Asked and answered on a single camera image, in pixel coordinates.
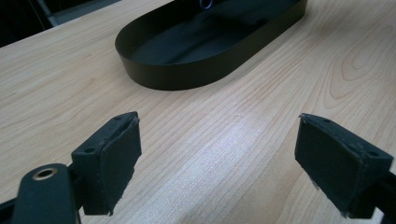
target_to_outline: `wood grain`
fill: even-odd
[[[114,41],[167,2],[123,0],[0,49],[0,201],[28,171],[69,164],[108,119],[137,111],[134,178],[113,217],[83,223],[378,223],[380,212],[341,217],[293,150],[305,112],[396,155],[396,2],[310,0],[222,80],[154,91],[129,79]]]

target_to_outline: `black tray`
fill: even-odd
[[[223,0],[204,9],[199,0],[176,0],[122,28],[116,49],[128,75],[142,86],[201,87],[227,76],[290,28],[306,2]]]

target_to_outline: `wooden table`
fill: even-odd
[[[309,0],[305,17],[222,80],[134,83],[114,48],[170,2],[123,0],[0,49],[0,200],[110,118],[138,111],[143,155],[113,217],[83,223],[378,223],[347,220],[294,159],[298,116],[333,119],[396,156],[396,1]]]

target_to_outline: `table surface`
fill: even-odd
[[[27,172],[70,164],[110,118],[137,111],[134,177],[113,217],[83,223],[378,223],[380,212],[344,219],[293,152],[304,112],[396,155],[396,1],[309,0],[227,77],[155,91],[127,76],[114,41],[168,2],[123,0],[0,49],[1,202]]]

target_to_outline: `light wood surface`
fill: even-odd
[[[134,178],[113,217],[83,223],[378,223],[380,212],[341,217],[293,152],[305,112],[396,156],[396,1],[309,0],[301,21],[222,80],[154,91],[129,79],[114,41],[167,2],[123,0],[0,49],[0,201],[137,111]]]

